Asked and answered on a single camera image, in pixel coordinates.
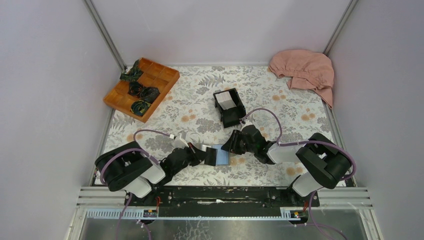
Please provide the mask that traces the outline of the black credit card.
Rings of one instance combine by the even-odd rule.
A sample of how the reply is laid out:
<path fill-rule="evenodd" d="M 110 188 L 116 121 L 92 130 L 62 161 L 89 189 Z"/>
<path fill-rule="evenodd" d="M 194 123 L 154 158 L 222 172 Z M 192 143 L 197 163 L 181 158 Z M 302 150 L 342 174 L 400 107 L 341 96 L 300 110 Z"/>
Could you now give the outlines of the black credit card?
<path fill-rule="evenodd" d="M 207 147 L 205 154 L 204 164 L 208 166 L 216 166 L 218 150 L 215 148 Z"/>

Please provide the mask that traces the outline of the grey leather card holder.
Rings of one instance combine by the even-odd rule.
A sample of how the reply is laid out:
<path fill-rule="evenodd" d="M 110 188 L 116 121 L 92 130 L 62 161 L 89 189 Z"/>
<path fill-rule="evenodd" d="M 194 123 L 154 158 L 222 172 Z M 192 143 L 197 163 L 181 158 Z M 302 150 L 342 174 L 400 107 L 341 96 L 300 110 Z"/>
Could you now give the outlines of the grey leather card holder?
<path fill-rule="evenodd" d="M 220 144 L 216 144 L 216 145 L 201 144 L 200 145 L 200 149 L 205 152 L 207 147 L 217 149 L 217 159 L 216 159 L 215 167 L 230 165 L 230 154 L 229 152 L 221 149 L 222 145 Z"/>

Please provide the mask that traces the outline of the black card tray box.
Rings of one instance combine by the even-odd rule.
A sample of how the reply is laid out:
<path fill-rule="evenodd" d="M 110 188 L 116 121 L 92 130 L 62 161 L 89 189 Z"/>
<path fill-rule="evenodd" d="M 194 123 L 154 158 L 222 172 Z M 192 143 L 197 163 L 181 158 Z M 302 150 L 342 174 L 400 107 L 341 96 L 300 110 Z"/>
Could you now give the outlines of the black card tray box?
<path fill-rule="evenodd" d="M 246 108 L 235 88 L 215 92 L 213 98 L 224 129 L 239 125 L 240 119 L 246 116 Z"/>

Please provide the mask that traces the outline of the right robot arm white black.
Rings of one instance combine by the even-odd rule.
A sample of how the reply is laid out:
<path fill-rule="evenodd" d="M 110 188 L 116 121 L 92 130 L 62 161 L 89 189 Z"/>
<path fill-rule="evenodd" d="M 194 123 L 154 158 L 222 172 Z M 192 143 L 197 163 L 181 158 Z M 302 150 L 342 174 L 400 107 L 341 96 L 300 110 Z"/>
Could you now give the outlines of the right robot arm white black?
<path fill-rule="evenodd" d="M 293 206 L 301 205 L 318 189 L 334 189 L 354 166 L 348 154 L 321 133 L 304 141 L 279 143 L 266 140 L 253 124 L 248 124 L 234 130 L 221 148 L 235 155 L 251 153 L 268 165 L 300 161 L 306 173 L 299 175 L 286 193 Z"/>

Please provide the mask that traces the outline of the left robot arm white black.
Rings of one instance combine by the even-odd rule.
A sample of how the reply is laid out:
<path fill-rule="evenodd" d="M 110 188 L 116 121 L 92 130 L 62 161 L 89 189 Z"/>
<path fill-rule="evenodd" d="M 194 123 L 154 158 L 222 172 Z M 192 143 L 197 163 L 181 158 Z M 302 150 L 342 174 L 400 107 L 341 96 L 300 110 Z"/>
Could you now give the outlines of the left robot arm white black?
<path fill-rule="evenodd" d="M 203 151 L 192 143 L 175 148 L 159 162 L 143 150 L 136 141 L 100 155 L 94 162 L 100 172 L 100 181 L 109 191 L 125 190 L 135 195 L 144 206 L 155 200 L 154 187 L 169 183 L 187 167 L 195 167 L 216 156 L 214 149 Z"/>

